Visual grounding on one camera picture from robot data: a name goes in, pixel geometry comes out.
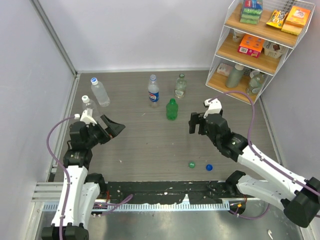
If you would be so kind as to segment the clear plastic bottle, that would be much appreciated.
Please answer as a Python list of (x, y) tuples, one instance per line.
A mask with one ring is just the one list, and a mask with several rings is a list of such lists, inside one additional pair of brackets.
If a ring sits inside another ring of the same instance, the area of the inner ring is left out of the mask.
[(82, 102), (82, 109), (85, 110), (86, 108), (92, 109), (93, 110), (93, 118), (98, 122), (100, 115), (100, 112), (98, 110), (98, 107), (96, 103), (90, 99), (88, 103), (83, 103)]

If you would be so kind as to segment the white bottle cap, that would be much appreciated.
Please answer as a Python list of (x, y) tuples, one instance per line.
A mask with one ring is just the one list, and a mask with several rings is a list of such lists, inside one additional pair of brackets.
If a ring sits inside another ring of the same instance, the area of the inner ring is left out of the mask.
[(89, 98), (87, 95), (83, 95), (83, 96), (81, 97), (81, 100), (82, 100), (82, 102), (85, 103), (85, 104), (90, 102), (90, 98)]

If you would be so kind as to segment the pepsi bottle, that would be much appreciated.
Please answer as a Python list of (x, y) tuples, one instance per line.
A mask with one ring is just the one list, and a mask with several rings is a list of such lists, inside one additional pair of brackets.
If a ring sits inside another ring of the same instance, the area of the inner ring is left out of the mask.
[(157, 108), (159, 106), (159, 85), (157, 82), (157, 76), (155, 74), (152, 74), (149, 77), (149, 83), (148, 83), (148, 98), (150, 100), (150, 106), (152, 108)]

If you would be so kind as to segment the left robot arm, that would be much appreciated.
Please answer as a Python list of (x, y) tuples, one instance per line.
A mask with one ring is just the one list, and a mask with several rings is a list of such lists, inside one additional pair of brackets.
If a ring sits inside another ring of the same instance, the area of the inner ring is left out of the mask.
[(64, 172), (58, 207), (49, 227), (41, 231), (43, 240), (87, 240), (88, 224), (96, 199), (107, 193), (105, 179), (100, 173), (89, 174), (92, 149), (117, 137), (125, 125), (101, 115), (95, 119), (90, 113), (73, 116), (69, 126), (70, 140), (63, 161), (56, 163)]

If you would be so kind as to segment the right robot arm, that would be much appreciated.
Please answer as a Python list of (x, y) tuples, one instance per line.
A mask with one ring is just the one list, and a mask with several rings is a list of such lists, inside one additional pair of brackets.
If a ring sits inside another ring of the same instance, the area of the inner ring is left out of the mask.
[(193, 112), (190, 115), (189, 133), (196, 131), (207, 136), (217, 150), (260, 175), (257, 180), (242, 171), (232, 173), (226, 182), (226, 193), (233, 198), (240, 194), (263, 200), (281, 211), (294, 224), (307, 228), (320, 212), (320, 181), (306, 179), (286, 169), (263, 154), (244, 136), (232, 132), (222, 113), (205, 116)]

